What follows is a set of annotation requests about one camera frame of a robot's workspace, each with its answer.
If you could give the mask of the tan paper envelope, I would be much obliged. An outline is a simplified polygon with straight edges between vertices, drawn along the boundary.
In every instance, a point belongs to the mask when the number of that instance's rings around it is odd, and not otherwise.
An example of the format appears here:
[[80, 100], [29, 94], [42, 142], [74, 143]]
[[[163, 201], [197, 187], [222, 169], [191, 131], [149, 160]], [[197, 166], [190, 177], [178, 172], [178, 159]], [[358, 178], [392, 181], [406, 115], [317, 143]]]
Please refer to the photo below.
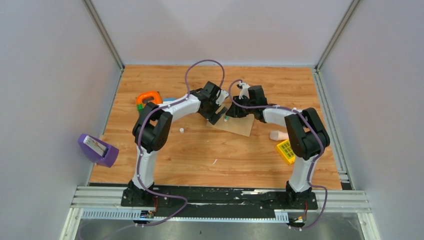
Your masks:
[[210, 122], [207, 121], [206, 126], [245, 137], [249, 137], [251, 135], [253, 123], [255, 120], [252, 114], [249, 114], [248, 116], [242, 118], [230, 117], [227, 122], [224, 122], [225, 116], [226, 115], [223, 115], [215, 125], [212, 125]]

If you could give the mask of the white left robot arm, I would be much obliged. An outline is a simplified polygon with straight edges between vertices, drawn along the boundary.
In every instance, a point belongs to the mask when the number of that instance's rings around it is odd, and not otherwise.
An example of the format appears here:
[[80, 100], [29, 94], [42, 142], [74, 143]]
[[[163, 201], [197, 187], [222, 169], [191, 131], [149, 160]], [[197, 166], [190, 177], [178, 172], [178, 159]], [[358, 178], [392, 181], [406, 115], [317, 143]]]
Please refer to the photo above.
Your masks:
[[168, 140], [174, 121], [190, 114], [199, 113], [211, 124], [215, 124], [227, 110], [219, 110], [229, 93], [218, 85], [207, 82], [203, 88], [191, 90], [181, 98], [169, 103], [148, 103], [139, 114], [132, 134], [137, 145], [135, 173], [128, 183], [134, 192], [134, 200], [140, 206], [149, 206], [153, 201], [154, 168], [159, 150]]

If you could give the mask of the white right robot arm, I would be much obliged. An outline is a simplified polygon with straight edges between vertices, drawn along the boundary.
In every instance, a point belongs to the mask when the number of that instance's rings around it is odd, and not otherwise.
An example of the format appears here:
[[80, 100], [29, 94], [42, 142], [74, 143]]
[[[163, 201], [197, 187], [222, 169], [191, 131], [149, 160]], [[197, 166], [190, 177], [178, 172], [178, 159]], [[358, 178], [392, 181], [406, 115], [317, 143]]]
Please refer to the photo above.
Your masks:
[[286, 128], [295, 161], [291, 177], [286, 183], [285, 201], [290, 208], [298, 209], [314, 188], [311, 179], [316, 162], [330, 144], [324, 124], [312, 107], [297, 110], [269, 104], [262, 86], [241, 82], [237, 87], [240, 93], [232, 97], [227, 116], [242, 118], [253, 115], [262, 123]]

